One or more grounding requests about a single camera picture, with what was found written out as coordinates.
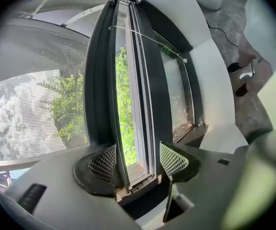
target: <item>bush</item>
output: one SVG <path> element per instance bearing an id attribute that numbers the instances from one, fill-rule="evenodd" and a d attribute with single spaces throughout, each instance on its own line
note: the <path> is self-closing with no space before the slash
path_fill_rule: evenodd
<path id="1" fill-rule="evenodd" d="M 71 75 L 68 78 L 53 78 L 38 85 L 55 92 L 59 96 L 52 102 L 43 102 L 43 108 L 52 112 L 52 117 L 58 128 L 58 135 L 65 145 L 68 145 L 73 139 L 81 138 L 86 143 L 82 74 L 78 76 Z M 125 48 L 120 48 L 120 53 L 116 55 L 116 85 L 120 132 L 125 162 L 128 166 L 135 163 L 137 158 L 134 147 L 132 107 Z"/>

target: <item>black shoe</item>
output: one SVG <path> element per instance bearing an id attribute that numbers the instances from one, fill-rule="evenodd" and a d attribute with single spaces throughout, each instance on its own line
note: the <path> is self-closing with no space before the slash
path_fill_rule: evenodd
<path id="1" fill-rule="evenodd" d="M 244 96 L 247 92 L 248 92 L 248 90 L 247 90 L 247 86 L 246 86 L 246 83 L 245 83 L 244 85 L 240 86 L 240 87 L 236 90 L 235 94 L 236 94 L 237 97 L 242 97 L 242 96 Z"/>
<path id="2" fill-rule="evenodd" d="M 230 65 L 228 66 L 228 72 L 229 72 L 229 73 L 235 73 L 235 72 L 238 71 L 239 69 L 242 69 L 242 67 L 240 67 L 240 66 L 238 65 L 238 62 L 234 62 L 234 63 L 232 63 L 232 64 L 230 64 Z"/>

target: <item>gray floor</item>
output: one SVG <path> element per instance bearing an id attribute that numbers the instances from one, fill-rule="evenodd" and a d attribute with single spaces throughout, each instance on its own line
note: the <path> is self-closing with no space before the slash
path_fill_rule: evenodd
<path id="1" fill-rule="evenodd" d="M 202 8 L 205 18 L 211 27 L 218 27 L 225 31 L 229 40 L 238 45 L 241 33 L 245 27 L 245 3 L 247 0 L 222 0 L 222 7 L 218 11 Z M 210 28 L 211 35 L 216 43 L 223 59 L 228 67 L 238 60 L 238 49 L 231 45 L 225 38 L 224 33 L 218 29 Z M 252 74 L 251 67 L 230 75 L 234 92 Z M 247 138 L 249 135 L 260 129 L 271 129 L 272 125 L 268 115 L 254 92 L 248 92 L 243 97 L 234 95 L 236 125 Z"/>

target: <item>white string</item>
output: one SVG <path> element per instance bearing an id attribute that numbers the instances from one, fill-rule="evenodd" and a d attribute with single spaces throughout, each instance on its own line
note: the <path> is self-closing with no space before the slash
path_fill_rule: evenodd
<path id="1" fill-rule="evenodd" d="M 148 36 L 146 36 L 146 35 L 143 35 L 143 34 L 137 32 L 137 31 L 135 31 L 135 30 L 132 30 L 132 29 L 129 29 L 129 28 L 126 28 L 126 27 L 121 27 L 121 26 L 116 26 L 116 25 L 115 25 L 114 27 L 122 28 L 122 29 L 125 29 L 125 30 L 129 30 L 129 31 L 132 31 L 132 32 L 134 32 L 134 33 L 137 33 L 137 34 L 139 34 L 139 35 L 141 35 L 141 36 L 145 36 L 145 37 L 147 37 L 148 39 L 150 39 L 150 40 L 152 40 L 152 41 L 154 41 L 154 42 L 156 42 L 156 43 L 159 43 L 159 44 L 162 45 L 163 47 L 167 48 L 170 52 L 172 52 L 173 54 L 175 54 L 175 55 L 177 55 L 179 58 L 181 58 L 182 61 L 183 61 L 184 63 L 187 63 L 187 59 L 186 59 L 186 58 L 181 57 L 178 53 L 176 53 L 176 52 L 174 52 L 173 50 L 169 49 L 167 46 L 165 46 L 165 45 L 162 44 L 161 42 L 158 42 L 158 41 L 156 41 L 156 40 L 154 40 L 154 39 L 152 39 L 152 38 L 150 38 L 150 37 L 148 37 Z"/>

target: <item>person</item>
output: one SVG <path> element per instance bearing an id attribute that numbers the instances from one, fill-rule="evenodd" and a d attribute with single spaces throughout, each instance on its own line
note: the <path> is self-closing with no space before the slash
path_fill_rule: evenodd
<path id="1" fill-rule="evenodd" d="M 246 26 L 240 38 L 238 62 L 229 65 L 233 74 L 249 66 L 254 59 L 258 65 L 252 77 L 235 92 L 238 97 L 259 90 L 276 70 L 276 15 L 265 0 L 248 0 L 245 5 Z"/>

